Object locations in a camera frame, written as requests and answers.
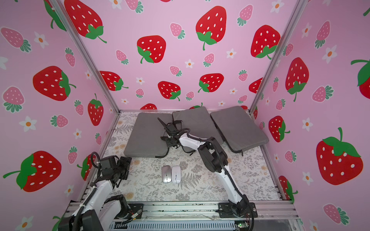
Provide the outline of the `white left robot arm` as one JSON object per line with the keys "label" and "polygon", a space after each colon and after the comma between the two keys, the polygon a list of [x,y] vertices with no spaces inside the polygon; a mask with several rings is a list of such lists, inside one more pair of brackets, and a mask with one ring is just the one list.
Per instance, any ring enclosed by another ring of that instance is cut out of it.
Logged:
{"label": "white left robot arm", "polygon": [[114,219],[124,219],[128,224],[141,213],[133,213],[124,195],[109,197],[113,189],[129,175],[132,158],[109,156],[100,158],[97,152],[91,153],[83,163],[82,170],[88,173],[97,169],[96,179],[90,183],[90,192],[79,208],[69,217],[59,221],[57,231],[106,231]]}

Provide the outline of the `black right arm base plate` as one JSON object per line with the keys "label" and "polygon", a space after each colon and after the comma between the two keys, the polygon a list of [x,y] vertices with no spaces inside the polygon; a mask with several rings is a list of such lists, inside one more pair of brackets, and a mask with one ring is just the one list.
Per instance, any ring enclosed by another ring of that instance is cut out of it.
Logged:
{"label": "black right arm base plate", "polygon": [[231,202],[219,203],[216,213],[221,218],[257,218],[258,213],[255,203],[249,203],[248,205],[242,204],[235,205]]}

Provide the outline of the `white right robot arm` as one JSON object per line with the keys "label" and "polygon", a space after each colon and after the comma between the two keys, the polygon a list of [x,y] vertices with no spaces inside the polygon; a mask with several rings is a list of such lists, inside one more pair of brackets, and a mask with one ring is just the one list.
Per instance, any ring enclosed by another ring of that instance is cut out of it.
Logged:
{"label": "white right robot arm", "polygon": [[191,135],[189,128],[179,130],[174,123],[166,124],[160,118],[158,121],[167,133],[161,139],[167,143],[168,147],[182,146],[198,151],[205,167],[217,175],[227,193],[231,214],[241,218],[252,212],[249,199],[241,192],[230,172],[227,154],[214,137],[199,138]]}

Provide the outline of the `white computer mouse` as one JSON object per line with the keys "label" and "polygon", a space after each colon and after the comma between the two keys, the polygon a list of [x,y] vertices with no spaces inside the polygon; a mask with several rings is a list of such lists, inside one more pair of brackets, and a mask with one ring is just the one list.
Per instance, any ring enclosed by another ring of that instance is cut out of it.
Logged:
{"label": "white computer mouse", "polygon": [[180,166],[173,166],[172,167],[172,183],[180,184],[181,182],[181,167]]}

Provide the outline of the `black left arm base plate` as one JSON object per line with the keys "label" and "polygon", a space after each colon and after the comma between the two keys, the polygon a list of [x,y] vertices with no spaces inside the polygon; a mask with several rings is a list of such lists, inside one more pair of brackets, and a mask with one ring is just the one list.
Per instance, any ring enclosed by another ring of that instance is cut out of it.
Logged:
{"label": "black left arm base plate", "polygon": [[126,208],[123,208],[121,212],[115,217],[115,219],[141,219],[142,213],[144,210],[144,204],[141,203],[133,203],[128,204]]}

